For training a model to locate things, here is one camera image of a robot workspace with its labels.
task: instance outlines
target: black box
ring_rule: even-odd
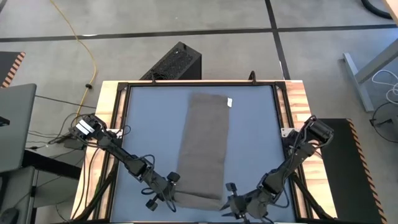
[[[178,42],[140,80],[201,80],[201,53]]]

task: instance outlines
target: black and orange tape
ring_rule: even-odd
[[[349,122],[349,126],[351,128],[351,132],[353,134],[353,137],[354,137],[354,140],[355,140],[355,143],[356,143],[356,148],[358,150],[359,157],[361,158],[361,161],[362,161],[362,166],[363,166],[363,168],[365,170],[365,174],[367,175],[369,186],[370,186],[370,188],[372,190],[372,193],[373,193],[374,201],[375,201],[375,203],[377,205],[377,208],[379,210],[379,214],[381,216],[381,223],[387,224],[386,215],[384,214],[384,210],[381,207],[380,199],[379,199],[379,196],[378,196],[378,194],[376,192],[376,187],[374,186],[373,179],[371,177],[371,173],[369,171],[368,164],[366,163],[366,159],[365,159],[365,156],[363,154],[361,144],[359,143],[359,139],[358,139],[358,135],[357,135],[356,130],[355,130],[355,126],[354,126],[353,121],[351,119],[347,119],[347,121]]]
[[[17,55],[17,58],[15,59],[10,70],[8,71],[8,74],[7,74],[6,78],[3,80],[0,88],[7,88],[10,86],[24,57],[25,57],[25,52],[21,52],[21,53],[19,53],[19,55]]]

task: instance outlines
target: gray desk leg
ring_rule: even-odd
[[[344,53],[343,56],[346,61],[348,75],[351,77],[354,87],[361,97],[365,111],[374,111],[372,101],[369,97],[368,91],[365,89],[364,82],[396,57],[398,57],[398,39],[396,39],[390,46],[376,56],[376,58],[365,65],[365,67],[363,67],[360,71],[358,71],[356,68],[349,53]]]

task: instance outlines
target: black mat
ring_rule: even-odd
[[[387,223],[351,120],[322,121],[335,130],[335,138],[322,149],[322,157],[338,218]]]
[[[11,84],[22,60],[24,52],[0,52],[0,87],[5,88]]]

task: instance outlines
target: gray laptop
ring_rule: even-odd
[[[22,165],[35,92],[35,84],[0,88],[0,116],[10,121],[0,127],[0,173]]]

